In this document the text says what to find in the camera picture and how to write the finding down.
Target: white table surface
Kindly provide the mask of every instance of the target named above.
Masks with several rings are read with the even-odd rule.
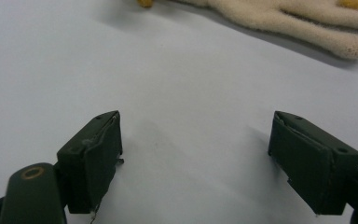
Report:
[[[111,110],[126,163],[95,223],[349,223],[316,217],[267,149],[275,110],[358,149],[358,62],[163,0],[0,1],[0,197]]]

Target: beige plush toy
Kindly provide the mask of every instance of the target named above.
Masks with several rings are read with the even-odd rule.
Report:
[[[337,0],[178,0],[210,7],[239,25],[290,35],[345,59],[358,59],[358,34],[301,20],[358,29],[358,10],[339,7]]]

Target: toy hand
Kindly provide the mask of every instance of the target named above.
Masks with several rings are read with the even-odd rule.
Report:
[[[328,29],[298,18],[358,29],[358,10],[338,7],[337,0],[178,1],[211,7],[245,27],[290,35],[327,49],[339,57],[358,59],[358,35]]]

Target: round hole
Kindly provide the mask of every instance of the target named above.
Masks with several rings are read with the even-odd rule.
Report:
[[[348,150],[346,148],[343,148],[343,147],[339,147],[338,151],[342,152],[342,153],[347,153],[348,152]]]
[[[34,178],[42,175],[43,172],[45,172],[45,169],[43,169],[42,167],[39,167],[39,166],[32,167],[32,168],[29,168],[28,170],[22,172],[21,178],[26,179],[26,180],[34,179]]]

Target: white surface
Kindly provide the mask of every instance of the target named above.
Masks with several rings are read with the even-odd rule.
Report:
[[[95,223],[349,223],[316,217],[267,149],[274,110],[358,149],[358,62],[162,0],[0,1],[0,197],[116,109],[126,163]]]

